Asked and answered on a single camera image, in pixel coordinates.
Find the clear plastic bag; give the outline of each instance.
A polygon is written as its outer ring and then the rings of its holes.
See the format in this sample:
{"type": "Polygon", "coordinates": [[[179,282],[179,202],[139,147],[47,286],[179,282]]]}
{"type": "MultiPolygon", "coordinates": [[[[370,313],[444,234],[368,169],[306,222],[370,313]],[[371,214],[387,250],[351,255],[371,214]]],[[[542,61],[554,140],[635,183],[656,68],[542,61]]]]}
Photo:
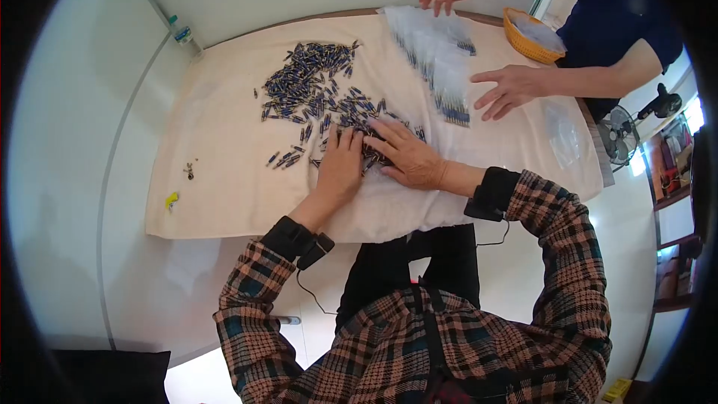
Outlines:
{"type": "Polygon", "coordinates": [[[559,167],[565,170],[581,155],[578,131],[558,104],[543,101],[543,112],[553,154],[559,161],[559,167]]]}
{"type": "Polygon", "coordinates": [[[528,40],[532,40],[544,49],[555,53],[565,53],[566,46],[561,37],[543,22],[533,22],[524,13],[510,12],[508,18],[516,29],[528,40]]]}
{"type": "Polygon", "coordinates": [[[435,18],[430,10],[411,6],[384,7],[378,12],[386,16],[409,64],[429,83],[444,120],[469,126],[467,56],[475,49],[459,17],[454,13],[435,18]]]}
{"type": "Polygon", "coordinates": [[[454,44],[436,44],[434,60],[434,96],[436,109],[444,120],[462,127],[469,126],[466,96],[468,91],[467,53],[454,44]]]}

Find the plaid sleeve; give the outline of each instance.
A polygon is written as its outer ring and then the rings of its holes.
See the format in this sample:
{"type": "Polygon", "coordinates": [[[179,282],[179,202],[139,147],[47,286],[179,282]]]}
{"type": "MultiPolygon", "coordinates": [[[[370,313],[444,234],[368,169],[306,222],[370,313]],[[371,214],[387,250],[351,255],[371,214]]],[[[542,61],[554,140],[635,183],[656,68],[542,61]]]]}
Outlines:
{"type": "Polygon", "coordinates": [[[239,256],[212,316],[232,386],[245,404],[264,403],[302,373],[269,312],[295,266],[259,242],[239,256]]]}
{"type": "Polygon", "coordinates": [[[576,392],[598,394],[605,380],[611,320],[606,276],[588,208],[578,195],[524,171],[506,212],[538,238],[543,249],[543,291],[534,305],[532,326],[561,339],[580,374],[576,392]]]}

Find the electric fan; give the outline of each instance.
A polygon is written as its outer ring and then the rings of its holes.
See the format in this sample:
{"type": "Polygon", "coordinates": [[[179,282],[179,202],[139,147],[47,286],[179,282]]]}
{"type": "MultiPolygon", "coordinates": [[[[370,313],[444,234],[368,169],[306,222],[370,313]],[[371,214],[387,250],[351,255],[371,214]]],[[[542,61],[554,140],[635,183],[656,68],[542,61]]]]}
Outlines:
{"type": "Polygon", "coordinates": [[[597,122],[596,126],[611,164],[618,166],[614,172],[627,166],[639,140],[635,122],[628,111],[617,105],[603,120],[597,122]]]}

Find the yellow box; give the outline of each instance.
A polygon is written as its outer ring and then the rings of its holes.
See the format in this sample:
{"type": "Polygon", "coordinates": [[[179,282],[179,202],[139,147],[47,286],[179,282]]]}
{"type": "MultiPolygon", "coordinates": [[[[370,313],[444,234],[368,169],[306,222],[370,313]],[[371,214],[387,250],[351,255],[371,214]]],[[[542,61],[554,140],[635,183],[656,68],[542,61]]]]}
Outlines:
{"type": "Polygon", "coordinates": [[[603,395],[603,398],[601,399],[605,400],[607,403],[612,403],[616,398],[625,398],[631,382],[633,381],[630,379],[616,379],[616,382],[611,385],[611,388],[608,389],[606,394],[603,395]]]}

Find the plaid shirt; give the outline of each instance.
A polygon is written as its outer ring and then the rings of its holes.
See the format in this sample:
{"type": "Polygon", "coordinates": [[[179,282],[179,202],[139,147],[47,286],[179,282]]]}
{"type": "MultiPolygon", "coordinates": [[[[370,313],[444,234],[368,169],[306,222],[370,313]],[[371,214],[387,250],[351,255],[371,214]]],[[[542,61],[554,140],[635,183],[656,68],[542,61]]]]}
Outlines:
{"type": "Polygon", "coordinates": [[[598,242],[579,197],[524,171],[506,212],[543,248],[543,292],[531,324],[477,310],[441,291],[396,291],[340,329],[306,371],[269,316],[295,266],[259,242],[239,256],[214,314],[232,384],[254,402],[420,402],[431,365],[427,330],[414,297],[435,316],[445,363],[484,402],[593,403],[611,351],[606,279],[598,242]]]}

